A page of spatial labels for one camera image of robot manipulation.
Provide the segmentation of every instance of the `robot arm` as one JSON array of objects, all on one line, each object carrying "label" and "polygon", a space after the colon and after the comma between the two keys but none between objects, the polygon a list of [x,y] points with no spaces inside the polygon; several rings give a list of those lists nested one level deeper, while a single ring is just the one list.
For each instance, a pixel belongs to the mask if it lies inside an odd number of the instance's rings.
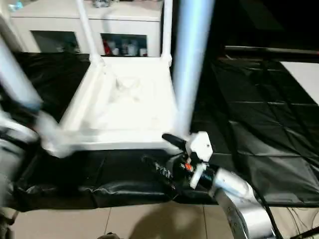
[{"label": "robot arm", "polygon": [[153,166],[178,194],[182,189],[176,182],[182,175],[191,188],[195,189],[199,184],[216,199],[227,216],[235,239],[282,238],[268,212],[256,199],[252,186],[235,173],[208,164],[213,150],[206,132],[191,135],[189,141],[170,134],[164,134],[163,138],[183,153],[173,156],[165,167],[155,161]]},{"label": "robot arm", "polygon": [[13,119],[0,109],[0,126],[7,129],[12,126],[14,127],[12,130],[16,132],[21,130],[20,134],[25,134],[26,128],[32,129],[32,132],[36,132],[41,137],[42,147],[50,154],[56,157],[69,155],[72,152],[70,140],[62,134],[54,118],[41,111],[40,96],[19,67],[1,36],[0,56],[0,83],[19,108],[17,119]]},{"label": "robot arm", "polygon": [[32,129],[16,122],[0,107],[0,205],[19,169],[24,151],[38,136]]}]

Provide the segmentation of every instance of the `black plastic sheet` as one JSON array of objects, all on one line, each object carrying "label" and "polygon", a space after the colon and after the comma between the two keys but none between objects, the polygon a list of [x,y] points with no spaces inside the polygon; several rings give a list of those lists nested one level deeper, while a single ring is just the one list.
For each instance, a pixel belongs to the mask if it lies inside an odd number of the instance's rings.
[{"label": "black plastic sheet", "polygon": [[[44,109],[57,120],[85,74],[86,57],[17,57]],[[245,175],[271,206],[316,207],[318,116],[319,107],[280,63],[206,60],[192,131],[209,133],[210,163]],[[15,181],[9,206],[28,211],[169,201],[170,189],[141,162],[145,154],[163,162],[169,156],[160,150],[108,150],[57,159],[40,149]],[[215,203],[200,187],[185,187],[174,200]]]}]

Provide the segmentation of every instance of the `red object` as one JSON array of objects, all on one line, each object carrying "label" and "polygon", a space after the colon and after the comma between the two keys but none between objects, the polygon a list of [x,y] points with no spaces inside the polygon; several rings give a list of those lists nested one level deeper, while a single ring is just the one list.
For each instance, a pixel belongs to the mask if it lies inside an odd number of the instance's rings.
[{"label": "red object", "polygon": [[112,50],[109,47],[108,42],[106,40],[103,40],[103,46],[104,46],[105,55],[111,56],[112,55]]},{"label": "red object", "polygon": [[185,164],[185,168],[188,170],[188,171],[192,171],[193,167],[189,164],[189,163],[186,163]]}]

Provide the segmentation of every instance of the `shelf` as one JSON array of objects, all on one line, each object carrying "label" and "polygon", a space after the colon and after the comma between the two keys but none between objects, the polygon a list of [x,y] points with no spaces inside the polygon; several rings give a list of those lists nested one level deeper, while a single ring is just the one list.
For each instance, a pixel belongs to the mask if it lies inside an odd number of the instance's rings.
[{"label": "shelf", "polygon": [[[163,1],[112,2],[110,7],[95,8],[84,0],[89,19],[160,21]],[[38,0],[12,13],[12,17],[79,18],[75,0]]]},{"label": "shelf", "polygon": [[80,53],[80,48],[72,31],[31,31],[41,52]]},{"label": "shelf", "polygon": [[106,55],[147,56],[146,35],[101,33],[101,37]]}]

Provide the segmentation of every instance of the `metal rod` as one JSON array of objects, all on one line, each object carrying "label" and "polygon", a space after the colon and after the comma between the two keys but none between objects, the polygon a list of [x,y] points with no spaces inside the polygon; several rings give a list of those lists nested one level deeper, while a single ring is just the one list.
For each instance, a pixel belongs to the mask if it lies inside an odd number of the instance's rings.
[{"label": "metal rod", "polygon": [[89,19],[86,14],[85,6],[84,6],[84,1],[83,0],[76,0],[79,14],[80,14],[80,20],[82,23],[82,27],[84,30],[84,34],[87,40],[87,43],[89,45],[90,49],[90,61],[100,61],[101,56],[98,53],[95,41],[93,39],[93,34],[92,34],[92,29],[90,27]]},{"label": "metal rod", "polygon": [[184,0],[180,6],[176,66],[173,75],[178,107],[175,134],[189,135],[215,0]]},{"label": "metal rod", "polygon": [[274,48],[274,47],[225,46],[225,50],[318,55],[318,51],[315,51],[315,50],[287,49],[287,48]]},{"label": "metal rod", "polygon": [[163,25],[163,53],[162,57],[168,59],[171,64],[171,24],[173,15],[173,1],[165,0],[164,2],[164,25]]},{"label": "metal rod", "polygon": [[28,109],[38,110],[42,100],[0,36],[0,83],[11,97]]}]

